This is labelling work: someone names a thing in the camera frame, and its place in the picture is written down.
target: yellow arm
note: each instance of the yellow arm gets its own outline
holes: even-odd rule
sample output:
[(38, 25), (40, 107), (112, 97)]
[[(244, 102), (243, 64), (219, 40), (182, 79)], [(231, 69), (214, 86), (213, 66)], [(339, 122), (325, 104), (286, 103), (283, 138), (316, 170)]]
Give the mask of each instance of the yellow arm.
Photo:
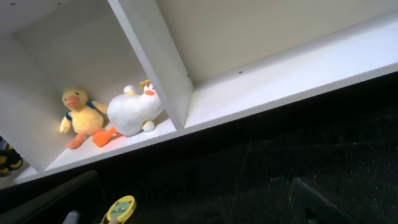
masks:
[(61, 121), (61, 127), (60, 127), (60, 132), (61, 133), (67, 133), (70, 129), (70, 120), (66, 116), (63, 117)]
[(97, 101), (92, 101), (94, 107), (99, 110), (100, 112), (106, 114), (107, 110), (108, 110), (108, 106), (102, 104), (102, 103), (98, 103)]

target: duck's orange beak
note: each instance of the duck's orange beak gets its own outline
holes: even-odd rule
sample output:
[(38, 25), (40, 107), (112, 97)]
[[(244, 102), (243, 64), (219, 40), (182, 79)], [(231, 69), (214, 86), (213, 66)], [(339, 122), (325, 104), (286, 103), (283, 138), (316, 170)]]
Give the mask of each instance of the duck's orange beak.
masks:
[(69, 108), (76, 108), (78, 107), (80, 104), (80, 98), (79, 96), (68, 96), (66, 102), (65, 102), (65, 106), (69, 107)]
[(155, 91), (153, 90), (146, 90), (144, 93), (150, 96), (155, 95)]

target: white plush body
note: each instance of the white plush body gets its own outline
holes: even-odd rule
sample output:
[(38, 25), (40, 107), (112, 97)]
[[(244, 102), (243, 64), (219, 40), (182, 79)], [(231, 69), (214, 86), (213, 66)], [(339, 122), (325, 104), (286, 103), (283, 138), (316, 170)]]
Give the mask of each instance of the white plush body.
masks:
[(137, 134), (146, 121), (152, 121), (163, 110), (156, 95), (119, 95), (108, 107), (108, 118), (114, 128), (125, 136)]

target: blue backpack strap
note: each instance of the blue backpack strap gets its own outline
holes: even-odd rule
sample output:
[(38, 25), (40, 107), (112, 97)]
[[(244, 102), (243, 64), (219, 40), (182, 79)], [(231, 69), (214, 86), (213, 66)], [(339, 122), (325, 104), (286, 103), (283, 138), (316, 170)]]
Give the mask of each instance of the blue backpack strap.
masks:
[(89, 108), (91, 108), (91, 109), (94, 109), (94, 110), (95, 110), (95, 106), (94, 106), (94, 104), (93, 104), (93, 102), (92, 102), (92, 101), (89, 101), (89, 102), (87, 102), (87, 106), (88, 106)]
[(67, 115), (65, 115), (65, 117), (67, 117), (68, 120), (72, 120), (72, 117), (69, 115), (69, 112), (67, 112)]

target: toy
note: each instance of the toy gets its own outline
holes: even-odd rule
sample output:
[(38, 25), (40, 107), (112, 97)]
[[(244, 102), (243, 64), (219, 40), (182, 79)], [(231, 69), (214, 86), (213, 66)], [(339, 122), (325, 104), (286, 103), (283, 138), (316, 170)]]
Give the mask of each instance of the toy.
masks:
[(68, 132), (72, 124), (77, 133), (74, 140), (67, 142), (68, 148), (76, 149), (81, 146), (87, 134), (94, 136), (97, 132), (105, 130), (102, 128), (104, 118), (96, 109), (106, 113), (107, 106), (88, 101), (87, 93), (78, 89), (66, 91), (62, 96), (62, 101), (70, 111), (62, 119), (60, 132)]
[(112, 135), (117, 133), (132, 136), (140, 130), (149, 132), (155, 129), (152, 120), (163, 110), (159, 96), (150, 80), (141, 82), (140, 87), (144, 89), (142, 95), (137, 95), (132, 86), (126, 86), (125, 94), (112, 99), (108, 107), (108, 118), (113, 127), (93, 136), (93, 142), (98, 147), (106, 145)]
[(136, 199), (133, 196), (124, 196), (113, 203), (111, 208), (104, 215), (101, 224), (124, 223), (128, 218), (130, 218), (136, 207)]
[(11, 170), (18, 170), (23, 164), (18, 152), (0, 136), (0, 177), (9, 175)]

